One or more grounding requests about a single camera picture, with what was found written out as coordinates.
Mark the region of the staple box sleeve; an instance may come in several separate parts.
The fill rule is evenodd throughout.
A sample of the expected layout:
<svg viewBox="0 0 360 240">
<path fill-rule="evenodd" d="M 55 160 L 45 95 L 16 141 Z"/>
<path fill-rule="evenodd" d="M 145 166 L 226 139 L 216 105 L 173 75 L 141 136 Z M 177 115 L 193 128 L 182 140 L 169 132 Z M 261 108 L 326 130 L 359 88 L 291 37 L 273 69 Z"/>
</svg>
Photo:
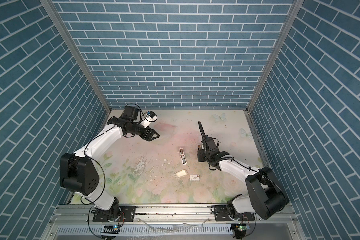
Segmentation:
<svg viewBox="0 0 360 240">
<path fill-rule="evenodd" d="M 200 175 L 190 175 L 190 181 L 191 182 L 199 182 L 200 181 Z"/>
</svg>

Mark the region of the staple box tray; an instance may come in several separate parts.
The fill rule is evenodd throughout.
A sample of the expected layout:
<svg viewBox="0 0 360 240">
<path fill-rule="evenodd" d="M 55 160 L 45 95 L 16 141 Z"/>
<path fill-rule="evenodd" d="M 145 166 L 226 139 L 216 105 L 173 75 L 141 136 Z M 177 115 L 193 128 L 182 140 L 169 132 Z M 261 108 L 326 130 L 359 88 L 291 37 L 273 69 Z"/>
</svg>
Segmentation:
<svg viewBox="0 0 360 240">
<path fill-rule="evenodd" d="M 178 178 L 186 176 L 187 174 L 188 174 L 188 172 L 186 170 L 181 170 L 181 171 L 176 172 L 176 176 Z"/>
</svg>

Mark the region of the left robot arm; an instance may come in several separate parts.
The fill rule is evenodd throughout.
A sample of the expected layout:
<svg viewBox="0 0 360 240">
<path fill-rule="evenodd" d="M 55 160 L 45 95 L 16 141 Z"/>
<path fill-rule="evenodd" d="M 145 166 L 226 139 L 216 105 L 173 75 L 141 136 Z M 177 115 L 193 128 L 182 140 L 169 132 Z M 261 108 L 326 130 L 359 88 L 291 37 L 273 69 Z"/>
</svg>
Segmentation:
<svg viewBox="0 0 360 240">
<path fill-rule="evenodd" d="M 158 116 L 153 111 L 143 113 L 138 105 L 127 104 L 118 118 L 109 118 L 96 137 L 74 153 L 66 153 L 60 158 L 61 187 L 79 193 L 95 205 L 96 209 L 115 215 L 119 211 L 118 201 L 106 192 L 104 186 L 100 186 L 101 178 L 95 166 L 100 167 L 106 181 L 100 157 L 113 143 L 128 134 L 132 137 L 139 136 L 147 142 L 158 139 L 160 135 L 149 127 L 149 124 L 157 119 Z"/>
</svg>

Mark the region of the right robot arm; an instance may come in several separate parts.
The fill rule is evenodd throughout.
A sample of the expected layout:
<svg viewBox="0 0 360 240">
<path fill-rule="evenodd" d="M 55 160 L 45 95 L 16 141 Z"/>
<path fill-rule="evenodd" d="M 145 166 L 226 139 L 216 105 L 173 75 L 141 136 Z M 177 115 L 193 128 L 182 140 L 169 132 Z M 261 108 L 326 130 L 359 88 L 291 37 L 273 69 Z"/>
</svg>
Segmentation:
<svg viewBox="0 0 360 240">
<path fill-rule="evenodd" d="M 239 194 L 227 202 L 230 218 L 236 220 L 245 213 L 255 213 L 267 220 L 289 203 L 286 191 L 269 167 L 255 168 L 240 163 L 226 151 L 220 151 L 219 143 L 207 135 L 202 136 L 198 161 L 206 162 L 211 171 L 228 173 L 246 185 L 248 194 Z"/>
</svg>

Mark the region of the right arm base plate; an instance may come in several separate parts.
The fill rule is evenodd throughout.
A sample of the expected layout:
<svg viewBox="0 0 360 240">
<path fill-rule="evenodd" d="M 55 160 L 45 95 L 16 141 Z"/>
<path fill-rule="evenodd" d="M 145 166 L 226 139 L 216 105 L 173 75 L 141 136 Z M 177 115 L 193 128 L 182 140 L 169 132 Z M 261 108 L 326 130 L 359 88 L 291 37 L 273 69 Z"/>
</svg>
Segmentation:
<svg viewBox="0 0 360 240">
<path fill-rule="evenodd" d="M 228 205 L 212 205 L 210 210 L 217 222 L 227 221 L 254 221 L 254 213 L 237 213 L 233 207 Z"/>
</svg>

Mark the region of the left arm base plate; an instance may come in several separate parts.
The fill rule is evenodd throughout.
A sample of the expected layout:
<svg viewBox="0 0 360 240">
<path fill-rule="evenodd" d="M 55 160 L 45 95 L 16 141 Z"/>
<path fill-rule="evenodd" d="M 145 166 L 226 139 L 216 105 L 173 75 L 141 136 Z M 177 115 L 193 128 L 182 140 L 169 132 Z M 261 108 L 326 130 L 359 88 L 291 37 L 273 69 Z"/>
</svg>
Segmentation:
<svg viewBox="0 0 360 240">
<path fill-rule="evenodd" d="M 94 223 L 128 223 L 133 222 L 136 209 L 136 206 L 111 207 L 107 211 L 94 208 L 91 210 L 91 213 L 94 215 Z"/>
</svg>

